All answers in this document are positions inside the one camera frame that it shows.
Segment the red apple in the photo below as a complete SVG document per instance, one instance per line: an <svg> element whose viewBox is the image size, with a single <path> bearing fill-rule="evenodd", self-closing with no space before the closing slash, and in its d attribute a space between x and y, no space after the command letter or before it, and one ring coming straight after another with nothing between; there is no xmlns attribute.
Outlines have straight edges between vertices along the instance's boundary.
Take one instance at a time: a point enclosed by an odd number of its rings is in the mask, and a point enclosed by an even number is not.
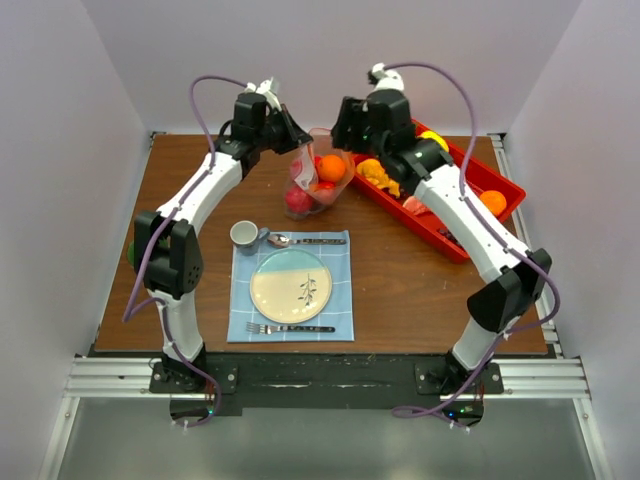
<svg viewBox="0 0 640 480"><path fill-rule="evenodd" d="M284 196L288 209L295 214L306 214L314 205L314 199L297 185L292 185Z"/></svg>
<svg viewBox="0 0 640 480"><path fill-rule="evenodd" d="M330 181L320 181L310 185L310 192L314 195L331 196L336 185Z"/></svg>

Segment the orange fruit back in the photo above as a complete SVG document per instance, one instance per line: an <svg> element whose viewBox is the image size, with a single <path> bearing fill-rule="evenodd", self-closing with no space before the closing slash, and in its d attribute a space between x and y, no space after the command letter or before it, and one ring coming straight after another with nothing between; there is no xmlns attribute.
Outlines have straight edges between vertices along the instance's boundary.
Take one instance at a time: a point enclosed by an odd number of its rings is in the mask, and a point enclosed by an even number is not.
<svg viewBox="0 0 640 480"><path fill-rule="evenodd" d="M347 172L344 160L338 155L325 155L316 160L316 171L323 182L338 184Z"/></svg>

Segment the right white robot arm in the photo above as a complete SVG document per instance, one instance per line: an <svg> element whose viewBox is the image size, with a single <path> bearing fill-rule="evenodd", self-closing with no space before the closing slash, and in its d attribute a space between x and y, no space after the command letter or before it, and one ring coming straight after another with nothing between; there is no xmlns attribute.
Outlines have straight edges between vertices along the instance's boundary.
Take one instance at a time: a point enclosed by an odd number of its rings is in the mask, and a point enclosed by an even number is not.
<svg viewBox="0 0 640 480"><path fill-rule="evenodd" d="M435 139L417 135L402 92L345 97L331 138L338 149L377 158L392 180L435 214L475 265L485 285L468 298L470 319L438 377L448 389L469 392L480 382L498 339L538 300L550 255L512 235L467 186L451 154Z"/></svg>

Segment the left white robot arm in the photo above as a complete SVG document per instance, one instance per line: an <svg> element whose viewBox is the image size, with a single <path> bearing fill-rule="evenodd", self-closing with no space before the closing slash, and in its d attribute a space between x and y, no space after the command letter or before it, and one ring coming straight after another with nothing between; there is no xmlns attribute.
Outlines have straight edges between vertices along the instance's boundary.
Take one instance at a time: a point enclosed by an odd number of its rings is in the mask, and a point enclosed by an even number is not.
<svg viewBox="0 0 640 480"><path fill-rule="evenodd" d="M196 319L195 289L204 271L198 235L221 200L249 174L261 154L294 151L311 141L269 82L249 85L234 104L230 131L212 142L186 184L155 211L134 220L132 291L146 289L163 334L159 377L185 392L212 384Z"/></svg>

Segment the clear zip top bag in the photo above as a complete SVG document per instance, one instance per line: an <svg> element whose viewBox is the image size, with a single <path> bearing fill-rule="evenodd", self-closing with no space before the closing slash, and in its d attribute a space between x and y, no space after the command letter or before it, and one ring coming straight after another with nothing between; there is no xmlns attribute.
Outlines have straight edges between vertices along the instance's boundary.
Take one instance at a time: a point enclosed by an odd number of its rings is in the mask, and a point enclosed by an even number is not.
<svg viewBox="0 0 640 480"><path fill-rule="evenodd" d="M312 128L312 142L288 155L285 214L302 220L330 208L355 174L354 160L334 148L328 128Z"/></svg>

